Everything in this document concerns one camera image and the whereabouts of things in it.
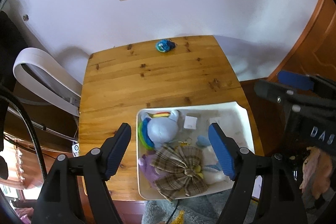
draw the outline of gray blanket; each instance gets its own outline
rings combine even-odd
[[[177,217],[179,210],[184,210],[184,224],[216,224],[230,191],[231,189],[197,198],[182,199],[172,220]],[[172,203],[167,200],[147,201],[146,211],[142,217],[142,224],[157,224],[161,221],[167,221],[174,211],[176,203],[176,200]],[[257,204],[251,202],[244,224],[253,221],[256,209]]]

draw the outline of blue gripper pad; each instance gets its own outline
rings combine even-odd
[[[106,160],[106,171],[105,176],[107,180],[110,179],[111,176],[114,176],[120,166],[121,160],[125,154],[126,148],[131,140],[131,127],[126,124],[125,128],[120,127],[116,132],[114,137],[116,138],[116,142],[113,145],[107,160]]]
[[[224,174],[229,176],[231,180],[235,180],[236,171],[234,159],[229,153],[225,143],[222,142],[221,137],[218,135],[217,130],[214,127],[214,123],[209,126],[208,138]]]
[[[295,89],[313,90],[314,82],[310,80],[309,76],[301,75],[286,70],[278,72],[278,80],[283,85],[289,85]]]

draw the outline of blue yarn ball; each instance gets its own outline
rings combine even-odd
[[[155,48],[159,52],[168,52],[171,49],[175,48],[175,43],[168,40],[168,39],[162,39],[159,42],[156,43]]]

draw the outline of metal rod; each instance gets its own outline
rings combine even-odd
[[[8,107],[7,110],[8,110],[9,113],[12,113],[13,115],[15,115],[16,117],[19,117],[22,120],[21,115],[16,110],[12,109],[10,106]],[[43,131],[46,131],[48,133],[51,133],[51,134],[53,134],[55,136],[58,136],[58,137],[61,137],[63,139],[66,139],[66,140],[69,140],[69,141],[72,141],[72,142],[77,142],[77,140],[75,138],[72,138],[72,137],[63,135],[61,133],[58,133],[57,131],[52,130],[50,128],[47,128],[46,126],[43,126],[42,124],[39,124],[37,122],[34,122],[34,121],[31,121],[31,122],[32,122],[33,126],[38,128],[38,129],[41,129]]]

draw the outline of orange wood trim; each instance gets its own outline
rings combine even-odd
[[[315,25],[315,22],[319,16],[319,13],[321,11],[321,8],[324,4],[325,0],[318,0],[316,7],[313,11],[313,14],[311,15],[305,29],[303,30],[302,34],[300,35],[299,39],[295,42],[293,48],[289,51],[289,53],[285,56],[285,58],[281,61],[281,63],[277,66],[277,68],[269,75],[267,78],[268,81],[272,81],[277,73],[283,68],[283,66],[287,63],[287,61],[293,56],[295,51],[298,49],[298,47],[301,45],[301,43],[306,39],[307,35],[310,33],[311,29]]]

